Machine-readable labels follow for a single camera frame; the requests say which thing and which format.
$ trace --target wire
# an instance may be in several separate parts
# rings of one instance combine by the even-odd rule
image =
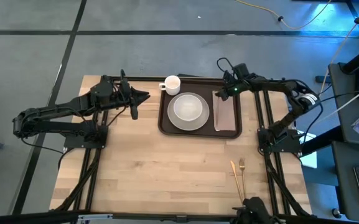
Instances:
[[[74,148],[68,148],[67,151],[65,153],[63,153],[63,155],[60,156],[59,158],[59,162],[57,163],[57,170],[60,169],[60,163],[62,162],[62,159],[64,156],[66,156],[67,153],[69,153],[71,150],[73,150]]]
[[[322,94],[322,93],[324,93],[324,92],[326,92],[326,91],[329,90],[331,87],[332,87],[332,85],[330,84],[325,90],[323,90],[323,92],[319,93],[319,95]]]
[[[306,83],[305,83],[304,81],[302,81],[302,80],[293,79],[293,78],[292,78],[292,79],[281,80],[281,82],[288,82],[288,81],[299,82],[299,83],[303,84],[304,88],[306,88],[306,89],[312,91],[312,89],[309,87],[309,85],[306,84]]]
[[[352,29],[349,31],[349,33],[347,34],[347,36],[344,38],[344,40],[342,41],[341,45],[338,47],[337,51],[335,52],[334,56],[333,56],[333,59],[331,59],[331,62],[330,62],[330,65],[333,64],[335,58],[337,58],[337,55],[338,53],[340,52],[340,50],[342,49],[342,47],[344,46],[345,42],[347,41],[349,35],[352,33],[352,31],[356,28],[358,24],[355,23],[355,25],[352,27]],[[324,84],[326,82],[326,78],[327,78],[327,75],[329,74],[329,69],[326,70],[326,74],[324,75],[324,79],[323,79],[323,83],[322,83],[322,88],[320,89],[320,94],[322,94],[323,92],[323,89],[324,89]]]
[[[353,92],[351,92],[351,93],[338,94],[338,95],[335,95],[335,96],[328,97],[328,98],[326,98],[326,99],[324,99],[324,100],[321,100],[320,102],[322,103],[322,102],[325,102],[325,101],[327,101],[327,100],[331,100],[331,99],[337,98],[337,97],[339,97],[339,96],[345,96],[345,95],[355,94],[355,93],[359,93],[359,91],[353,91]]]
[[[261,156],[265,156],[264,153],[261,152],[260,150],[258,150],[258,153],[259,153],[259,155],[261,155]],[[269,147],[268,156],[270,156],[271,154],[272,154],[272,147],[270,146],[270,147]]]
[[[344,105],[342,105],[340,108],[336,109],[333,113],[330,113],[330,114],[327,115],[326,117],[320,119],[320,120],[318,121],[318,123],[321,122],[321,121],[323,121],[323,120],[325,120],[325,119],[327,119],[327,118],[329,118],[329,117],[331,117],[332,115],[334,115],[334,114],[337,113],[338,111],[342,110],[344,107],[348,106],[348,104],[350,104],[353,100],[355,100],[355,99],[358,98],[358,97],[359,97],[359,94],[357,94],[357,95],[356,95],[355,97],[353,97],[351,100],[349,100],[348,102],[346,102],[346,103],[345,103]]]
[[[126,108],[127,108],[127,106],[125,106],[122,111],[120,111],[118,114],[116,114],[116,116],[114,116],[114,118],[108,123],[107,127],[110,126],[111,123],[113,123],[113,121],[114,121],[121,113],[123,113]]]
[[[291,154],[293,154],[298,159],[298,161],[301,163],[301,166],[304,166],[301,158],[295,152],[292,152]]]
[[[123,95],[123,92],[119,89],[118,85],[115,84],[115,83],[112,83],[112,84],[113,84],[113,90],[118,91],[119,94],[121,94],[121,97],[123,98],[123,100],[125,100],[125,97],[124,97],[124,95]]]
[[[217,65],[218,65],[218,68],[219,68],[222,72],[225,72],[225,71],[221,68],[221,66],[219,66],[219,61],[220,61],[220,60],[226,60],[226,61],[228,62],[228,64],[230,65],[231,69],[233,69],[233,65],[230,63],[230,61],[229,61],[227,58],[225,58],[225,57],[219,58],[219,59],[217,60]]]
[[[277,217],[277,216],[275,216],[275,215],[273,215],[273,216],[271,217],[271,221],[274,221],[274,220],[276,220],[276,223],[277,223],[277,224],[283,224],[283,222],[280,220],[280,218]]]
[[[312,125],[314,125],[314,123],[318,120],[318,118],[320,117],[320,115],[322,115],[323,113],[323,106],[322,106],[322,103],[320,102],[319,104],[320,106],[320,112],[319,114],[317,115],[317,117],[311,122],[311,124],[309,125],[309,127],[306,129],[306,132],[304,133],[304,142],[302,143],[302,146],[301,146],[301,151],[302,151],[302,148],[304,147],[305,145],[305,142],[306,142],[306,136],[308,135],[308,132],[309,132],[309,129],[312,127]]]
[[[58,151],[58,150],[56,150],[56,149],[51,149],[51,148],[48,148],[48,147],[43,147],[43,146],[37,146],[37,145],[34,145],[34,144],[30,144],[30,143],[28,143],[28,142],[25,142],[25,140],[24,140],[23,138],[21,138],[21,139],[22,139],[22,142],[23,142],[24,144],[28,145],[28,146],[39,147],[39,148],[41,148],[41,149],[48,149],[48,150],[51,150],[51,151],[53,151],[53,152],[58,152],[58,153],[60,153],[60,154],[63,154],[62,152],[60,152],[60,151]]]
[[[247,6],[251,6],[251,7],[255,7],[255,8],[258,8],[258,9],[262,9],[262,10],[265,10],[265,11],[268,11],[272,14],[274,14],[275,16],[277,16],[277,18],[279,19],[279,22],[282,22],[286,27],[288,27],[289,29],[292,29],[292,30],[297,30],[297,29],[301,29],[301,28],[304,28],[305,26],[308,26],[311,22],[313,22],[322,12],[323,10],[330,4],[330,2],[332,0],[329,0],[327,2],[327,4],[323,7],[323,9],[309,22],[307,22],[305,25],[302,25],[302,26],[299,26],[299,27],[291,27],[289,25],[286,24],[286,22],[284,22],[284,19],[282,16],[279,16],[277,13],[275,13],[273,10],[271,9],[268,9],[268,8],[265,8],[265,7],[262,7],[262,6],[257,6],[257,5],[254,5],[254,4],[250,4],[250,3],[247,3],[247,2],[243,2],[243,1],[240,1],[240,0],[235,0],[236,2],[240,2],[242,4],[245,4]]]
[[[58,108],[58,109],[62,109],[62,108],[66,108],[66,109],[69,109],[71,111],[73,111],[75,113],[75,115],[79,116],[84,122],[86,122],[86,119],[84,118],[84,116],[82,116],[78,111],[76,111],[75,109],[69,107],[69,106],[64,106],[64,107],[61,107],[61,108]]]

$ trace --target concrete floor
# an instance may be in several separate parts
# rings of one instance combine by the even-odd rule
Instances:
[[[324,4],[291,0],[249,1],[282,14],[290,26],[305,24]],[[71,30],[80,0],[0,0],[0,30]],[[353,3],[359,14],[359,2]],[[353,15],[345,3],[332,3],[303,31],[348,31]],[[79,30],[288,30],[268,12],[222,0],[89,0]],[[11,119],[30,107],[47,104],[68,42],[68,35],[0,35],[0,215],[11,212],[28,161],[30,147],[12,135]],[[168,76],[178,73],[221,77],[215,62],[228,57],[245,62],[267,78],[300,78],[315,91],[342,38],[263,35],[78,35],[75,38],[57,103],[77,96],[83,75]],[[349,39],[336,59],[346,62],[359,53],[359,39]],[[332,96],[328,91],[325,97]],[[335,110],[334,101],[324,104]],[[299,118],[305,131],[319,110]],[[333,117],[312,127],[321,134],[338,125]],[[44,146],[61,149],[63,138],[47,134]],[[48,210],[59,155],[42,151],[24,213]],[[334,187],[307,184],[312,210],[332,218],[337,205]]]

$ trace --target wooden table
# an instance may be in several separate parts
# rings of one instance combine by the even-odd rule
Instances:
[[[80,95],[99,81],[100,76],[84,76]],[[241,93],[243,132],[240,137],[233,140],[173,137],[162,134],[157,127],[161,95],[158,82],[130,82],[130,85],[149,91],[151,97],[139,106],[138,120],[132,120],[126,110],[110,126],[108,141],[101,153],[91,211],[235,215],[231,208],[239,207],[240,200],[230,160],[235,161],[238,168],[239,158],[244,157],[246,195],[261,197],[271,213],[264,160],[257,152],[258,116],[253,93]],[[276,121],[288,112],[285,96],[275,92],[269,95]],[[261,101],[265,112],[262,93]],[[108,121],[119,111],[111,110]],[[84,149],[74,149],[64,157],[50,208],[59,206],[77,184],[84,152]],[[287,187],[310,213],[299,161],[285,153],[281,154],[281,160]],[[84,208],[87,191],[85,186],[80,208]],[[279,211],[283,213],[277,186],[276,195]]]

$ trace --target gold fork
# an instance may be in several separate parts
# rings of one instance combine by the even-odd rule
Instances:
[[[240,158],[239,168],[241,170],[241,178],[243,179],[243,190],[244,190],[244,198],[246,198],[246,181],[244,177],[244,170],[246,169],[244,158]]]
[[[239,192],[239,199],[240,199],[240,204],[243,204],[243,199],[241,196],[241,190],[240,190],[240,185],[239,185],[239,181],[237,179],[237,174],[236,174],[236,165],[233,161],[230,161],[231,164],[231,169],[233,170],[233,173],[235,175],[235,180],[236,180],[236,186],[237,186],[237,191]]]

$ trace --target brown tray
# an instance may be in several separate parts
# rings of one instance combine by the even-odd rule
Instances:
[[[207,122],[201,128],[194,131],[184,131],[175,127],[169,120],[167,114],[168,104],[174,96],[170,96],[165,91],[161,91],[158,126],[162,133],[176,136],[196,136],[225,139],[235,139],[241,134],[241,106],[239,95],[233,97],[236,130],[216,131],[214,128],[212,91],[219,90],[223,86],[223,80],[216,78],[180,78],[180,82],[181,84],[179,93],[191,92],[203,97],[210,108],[210,116],[208,117]]]

